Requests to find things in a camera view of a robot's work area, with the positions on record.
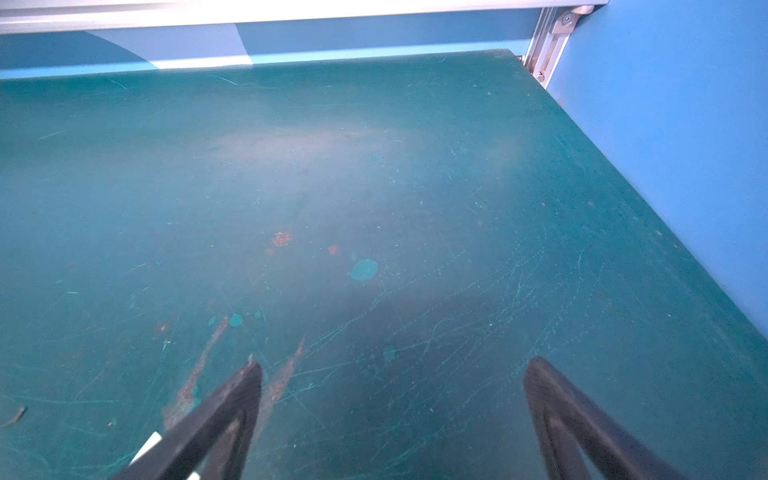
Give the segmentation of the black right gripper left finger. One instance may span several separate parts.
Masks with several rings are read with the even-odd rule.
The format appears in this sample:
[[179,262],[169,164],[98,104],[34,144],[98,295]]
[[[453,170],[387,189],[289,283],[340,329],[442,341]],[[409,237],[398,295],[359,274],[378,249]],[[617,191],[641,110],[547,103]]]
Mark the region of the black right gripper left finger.
[[185,416],[116,479],[187,479],[199,465],[202,479],[242,477],[261,398],[262,369],[254,360]]

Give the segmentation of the aluminium back frame rail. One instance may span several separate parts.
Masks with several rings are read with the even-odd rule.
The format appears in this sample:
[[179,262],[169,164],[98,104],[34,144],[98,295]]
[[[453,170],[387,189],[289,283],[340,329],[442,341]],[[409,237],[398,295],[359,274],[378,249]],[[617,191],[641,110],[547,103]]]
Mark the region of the aluminium back frame rail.
[[1,3],[1,33],[53,33],[465,11],[595,7],[601,4],[600,1],[547,0],[7,0]]

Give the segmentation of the aluminium right corner post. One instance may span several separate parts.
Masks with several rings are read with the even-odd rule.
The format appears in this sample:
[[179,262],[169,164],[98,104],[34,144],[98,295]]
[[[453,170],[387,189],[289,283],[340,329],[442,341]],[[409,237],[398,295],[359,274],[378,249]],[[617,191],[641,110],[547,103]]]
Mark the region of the aluminium right corner post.
[[547,89],[565,47],[582,17],[594,12],[596,5],[543,8],[537,20],[528,50],[523,56],[525,69]]

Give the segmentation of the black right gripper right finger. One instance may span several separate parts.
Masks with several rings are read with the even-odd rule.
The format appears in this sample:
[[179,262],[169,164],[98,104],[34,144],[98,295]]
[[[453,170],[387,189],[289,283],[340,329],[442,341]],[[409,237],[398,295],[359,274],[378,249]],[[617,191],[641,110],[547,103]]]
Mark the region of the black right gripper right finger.
[[523,387],[549,478],[589,479],[584,457],[606,479],[683,477],[546,359],[529,361]]

